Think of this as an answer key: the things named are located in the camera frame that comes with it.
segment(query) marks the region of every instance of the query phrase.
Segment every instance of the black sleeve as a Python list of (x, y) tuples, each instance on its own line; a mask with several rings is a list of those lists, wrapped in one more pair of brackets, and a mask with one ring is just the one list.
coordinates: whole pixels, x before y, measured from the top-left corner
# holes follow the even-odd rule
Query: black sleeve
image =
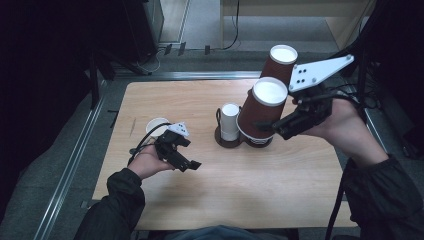
[(108, 178), (109, 196), (93, 205), (74, 239), (130, 239), (145, 206), (140, 178), (124, 168)]
[(349, 160), (343, 181), (361, 239), (424, 239), (423, 199), (395, 159), (358, 169)]

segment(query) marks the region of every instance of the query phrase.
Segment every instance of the gray floor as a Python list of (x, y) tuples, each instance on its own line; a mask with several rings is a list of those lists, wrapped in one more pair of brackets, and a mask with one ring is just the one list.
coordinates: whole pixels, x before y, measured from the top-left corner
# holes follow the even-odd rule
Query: gray floor
[[(191, 14), (200, 14), (200, 10), (194, 11), (195, 4), (206, 4), (206, 2), (218, 1), (201, 1), (192, 0), (190, 12), (187, 16), (187, 24), (185, 26), (183, 40), (187, 42), (188, 48), (203, 48), (206, 42), (213, 46), (218, 44), (216, 42), (216, 29), (215, 25), (205, 27), (196, 27), (199, 21)], [(164, 56), (163, 53), (158, 54), (160, 60), (160, 68), (153, 73), (150, 77), (134, 76), (126, 69), (117, 66), (117, 77), (115, 81), (107, 81), (103, 91), (103, 104), (100, 108), (98, 119), (92, 129), (90, 138), (81, 155), (81, 159), (75, 168), (75, 175), (71, 179), (69, 190), (66, 192), (66, 198), (60, 206), (57, 219), (52, 225), (51, 232), (48, 232), (46, 239), (72, 239), (75, 234), (81, 219), (83, 218), (86, 209), (84, 203), (89, 202), (97, 181), (97, 176), (100, 171), (103, 157), (106, 153), (108, 142), (112, 134), (110, 125), (115, 117), (114, 113), (108, 110), (119, 110), (125, 88), (128, 83), (133, 81), (152, 81), (152, 80), (169, 80), (167, 77), (171, 76), (169, 73), (174, 73), (172, 76), (178, 76), (179, 80), (184, 79), (186, 76), (192, 76), (189, 72), (198, 73), (199, 77), (210, 77), (208, 74), (200, 74), (201, 72), (217, 73), (222, 71), (246, 71), (249, 76), (259, 74), (262, 69), (265, 59), (268, 55), (269, 46), (263, 47), (268, 44), (267, 39), (273, 39), (270, 44), (290, 42), (299, 51), (299, 63), (313, 62), (323, 60), (332, 53), (337, 51), (334, 41), (331, 37), (325, 34), (328, 28), (325, 24), (317, 19), (316, 22), (311, 23), (312, 26), (305, 26), (311, 19), (305, 21), (293, 21), (284, 23), (288, 28), (293, 29), (313, 29), (313, 31), (320, 32), (320, 34), (307, 33), (302, 35), (292, 34), (295, 38), (274, 39), (275, 36), (262, 35), (261, 39), (256, 39), (256, 44), (247, 49), (242, 49), (242, 46), (249, 46), (250, 40), (248, 37), (240, 34), (241, 45), (236, 50), (230, 51), (212, 51), (210, 55), (204, 55), (201, 50), (187, 50), (182, 56), (177, 55), (177, 50), (172, 51), (169, 55)], [(152, 59), (151, 62), (146, 64), (145, 68), (157, 68), (158, 61)], [(335, 75), (328, 80), (329, 84), (340, 84), (343, 79)], [(23, 173), (22, 178), (16, 186), (12, 200), (9, 203), (6, 216), (0, 226), (0, 239), (33, 239), (36, 235), (37, 229), (43, 219), (43, 215), (49, 205), (49, 201), (54, 194), (56, 186), (61, 180), (63, 171), (67, 168), (70, 156), (73, 153), (74, 146), (79, 138), (79, 134), (84, 128), (87, 117), (90, 114), (90, 96), (87, 96), (78, 109), (69, 120), (67, 125), (63, 128), (55, 144), (42, 156), (37, 158)], [(424, 193), (424, 161), (411, 160), (403, 155), (402, 146), (399, 144), (397, 137), (393, 134), (391, 126), (387, 123), (384, 113), (378, 110), (370, 112), (377, 129), (384, 140), (385, 145), (390, 153), (394, 154), (405, 167), (406, 171), (410, 174), (414, 182), (417, 184), (421, 193)], [(345, 161), (342, 155), (339, 155), (341, 165)], [(351, 234), (358, 235), (358, 228), (336, 228), (337, 234)], [(323, 239), (325, 235), (324, 228), (306, 228), (300, 229), (301, 239)]]

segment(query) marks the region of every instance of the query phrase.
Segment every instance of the table surface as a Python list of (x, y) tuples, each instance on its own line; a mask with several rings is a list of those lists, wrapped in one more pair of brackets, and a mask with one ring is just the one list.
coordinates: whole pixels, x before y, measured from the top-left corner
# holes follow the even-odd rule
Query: table surface
[[(106, 181), (126, 167), (129, 149), (156, 117), (185, 122), (191, 141), (178, 151), (201, 162), (197, 171), (160, 172), (143, 180), (146, 208), (138, 230), (195, 229), (213, 225), (254, 228), (326, 227), (342, 170), (322, 139), (275, 135), (265, 148), (233, 149), (214, 139), (215, 113), (224, 103), (242, 106), (255, 79), (140, 82), (128, 85), (93, 194), (107, 195)], [(283, 116), (295, 106), (288, 99)], [(342, 202), (335, 226), (356, 226)]]

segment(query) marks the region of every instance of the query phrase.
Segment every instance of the white paper cup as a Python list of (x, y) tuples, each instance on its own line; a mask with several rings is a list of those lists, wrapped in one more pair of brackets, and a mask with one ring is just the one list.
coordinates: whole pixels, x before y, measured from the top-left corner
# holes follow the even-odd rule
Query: white paper cup
[[(162, 123), (169, 123), (169, 121), (166, 118), (155, 118), (151, 120), (146, 126), (146, 133), (149, 133), (154, 127)], [(153, 137), (153, 138), (159, 137), (166, 131), (167, 128), (168, 127), (165, 125), (156, 129), (155, 131), (152, 132), (152, 134), (150, 134), (150, 137)]]
[(220, 109), (221, 119), (221, 138), (225, 141), (234, 141), (238, 139), (240, 131), (237, 127), (237, 116), (240, 107), (235, 103), (226, 103)]

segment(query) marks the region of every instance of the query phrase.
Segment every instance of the hand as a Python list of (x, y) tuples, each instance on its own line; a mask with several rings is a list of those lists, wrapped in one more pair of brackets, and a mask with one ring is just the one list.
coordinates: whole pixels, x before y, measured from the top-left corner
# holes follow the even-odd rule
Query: hand
[(128, 169), (136, 173), (141, 180), (155, 175), (165, 170), (175, 170), (175, 168), (158, 158), (154, 146), (146, 146), (128, 165)]
[(303, 134), (327, 140), (351, 157), (359, 167), (389, 158), (347, 100), (334, 99), (332, 114), (323, 123)]

